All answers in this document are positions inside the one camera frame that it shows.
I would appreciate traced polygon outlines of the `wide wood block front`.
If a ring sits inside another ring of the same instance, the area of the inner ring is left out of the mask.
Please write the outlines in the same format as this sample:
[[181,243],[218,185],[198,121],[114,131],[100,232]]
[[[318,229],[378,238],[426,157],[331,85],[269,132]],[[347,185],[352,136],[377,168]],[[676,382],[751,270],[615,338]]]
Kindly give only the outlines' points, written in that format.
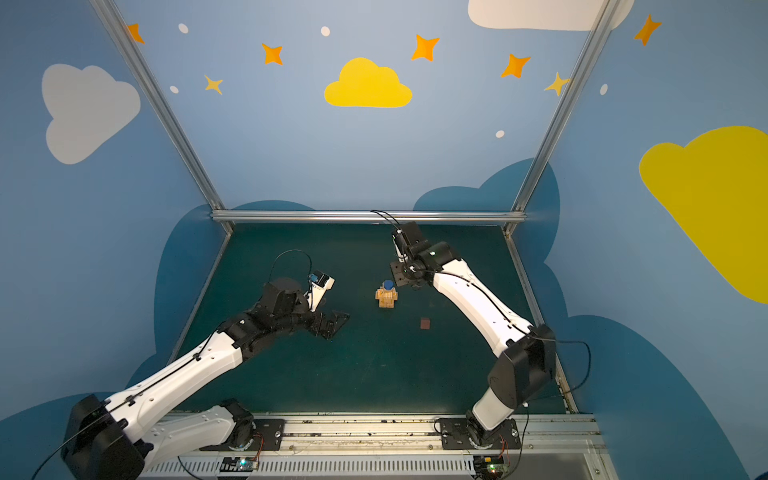
[[395,301],[398,299],[398,293],[396,290],[379,289],[376,292],[376,298],[379,302],[380,308],[393,308]]

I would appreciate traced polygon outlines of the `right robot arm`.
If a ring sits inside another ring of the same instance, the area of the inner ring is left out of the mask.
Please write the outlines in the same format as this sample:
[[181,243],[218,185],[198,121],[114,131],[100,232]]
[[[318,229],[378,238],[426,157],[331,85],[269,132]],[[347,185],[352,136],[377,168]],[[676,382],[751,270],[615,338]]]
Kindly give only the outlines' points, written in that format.
[[467,413],[472,444],[486,448],[504,421],[554,380],[555,334],[507,307],[448,243],[431,243],[417,223],[396,224],[392,239],[395,284],[433,287],[468,318],[497,357],[486,392]]

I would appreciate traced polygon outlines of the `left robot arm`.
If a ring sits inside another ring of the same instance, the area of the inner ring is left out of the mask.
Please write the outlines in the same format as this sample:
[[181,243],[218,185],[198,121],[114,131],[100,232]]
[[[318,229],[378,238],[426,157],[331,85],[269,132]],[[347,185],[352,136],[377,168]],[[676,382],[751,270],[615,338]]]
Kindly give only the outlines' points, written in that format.
[[332,277],[315,271],[308,284],[289,278],[266,283],[257,303],[222,322],[200,345],[154,375],[105,400],[89,395],[71,410],[60,449],[77,479],[136,479],[159,462],[201,447],[261,448],[253,415],[234,400],[165,422],[192,394],[268,348],[279,336],[306,330],[332,338],[342,312],[321,312]]

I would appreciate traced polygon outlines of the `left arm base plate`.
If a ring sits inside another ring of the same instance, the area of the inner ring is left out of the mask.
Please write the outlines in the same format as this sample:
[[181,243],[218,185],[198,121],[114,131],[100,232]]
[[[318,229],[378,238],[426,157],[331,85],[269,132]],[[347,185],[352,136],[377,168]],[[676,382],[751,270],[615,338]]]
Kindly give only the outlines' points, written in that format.
[[286,422],[282,418],[256,418],[245,429],[242,449],[248,452],[279,451]]

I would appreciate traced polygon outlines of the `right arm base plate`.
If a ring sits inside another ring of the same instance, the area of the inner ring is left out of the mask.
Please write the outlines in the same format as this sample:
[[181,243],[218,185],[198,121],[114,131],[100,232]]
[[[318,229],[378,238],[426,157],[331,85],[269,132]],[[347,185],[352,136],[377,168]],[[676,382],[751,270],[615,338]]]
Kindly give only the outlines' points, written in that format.
[[435,422],[444,450],[519,450],[522,431],[513,419],[508,419],[492,430],[469,418],[438,418]]

